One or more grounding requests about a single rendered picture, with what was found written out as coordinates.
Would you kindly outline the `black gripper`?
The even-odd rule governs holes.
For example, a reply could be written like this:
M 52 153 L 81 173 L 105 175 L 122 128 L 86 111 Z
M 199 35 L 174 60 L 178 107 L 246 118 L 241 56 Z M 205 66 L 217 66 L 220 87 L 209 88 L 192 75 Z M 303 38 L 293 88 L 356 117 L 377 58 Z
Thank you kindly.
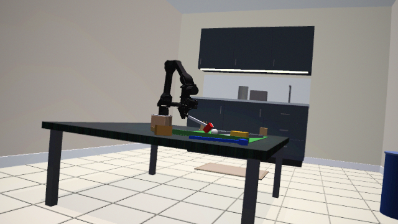
M 197 106 L 195 105 L 195 107 L 190 106 L 188 104 L 185 104 L 184 101 L 185 99 L 188 97 L 188 99 L 190 99 L 190 95 L 181 95 L 180 96 L 180 102 L 172 102 L 171 106 L 176 106 L 178 107 L 178 111 L 180 113 L 180 116 L 182 119 L 185 119 L 186 116 L 184 116 L 184 113 L 187 114 L 191 109 L 197 109 Z

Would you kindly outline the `green putting mat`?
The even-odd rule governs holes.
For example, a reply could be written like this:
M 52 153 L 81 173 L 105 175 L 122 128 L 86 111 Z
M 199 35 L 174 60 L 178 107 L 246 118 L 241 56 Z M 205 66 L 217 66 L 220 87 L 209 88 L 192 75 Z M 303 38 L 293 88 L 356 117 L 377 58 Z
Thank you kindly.
M 204 133 L 204 131 L 195 131 L 195 132 Z M 176 134 L 176 135 L 181 135 L 181 134 Z M 187 135 L 181 135 L 181 136 L 187 136 Z M 249 143 L 252 143 L 252 142 L 255 142 L 255 141 L 259 141 L 259 140 L 265 139 L 265 138 L 268 138 L 268 137 L 264 137 L 264 136 L 263 136 L 263 138 L 249 138 Z

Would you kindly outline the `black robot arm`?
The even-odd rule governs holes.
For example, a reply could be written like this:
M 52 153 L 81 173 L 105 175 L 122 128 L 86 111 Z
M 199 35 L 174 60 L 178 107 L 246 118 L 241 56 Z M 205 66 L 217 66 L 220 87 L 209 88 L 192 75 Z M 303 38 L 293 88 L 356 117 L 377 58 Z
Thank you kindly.
M 160 100 L 157 103 L 159 106 L 159 114 L 158 115 L 169 115 L 169 108 L 172 103 L 172 96 L 170 94 L 171 84 L 172 84 L 172 75 L 173 72 L 177 69 L 180 75 L 180 82 L 183 84 L 181 86 L 182 92 L 181 95 L 197 95 L 198 94 L 198 87 L 193 82 L 193 78 L 189 75 L 181 61 L 179 60 L 166 60 L 164 63 L 164 68 L 166 71 L 165 75 L 165 84 L 164 84 L 164 92 L 160 96 Z M 192 98 L 188 99 L 188 97 L 184 101 L 185 104 L 195 107 L 198 105 L 198 101 L 193 101 Z M 165 106 L 161 106 L 165 105 Z

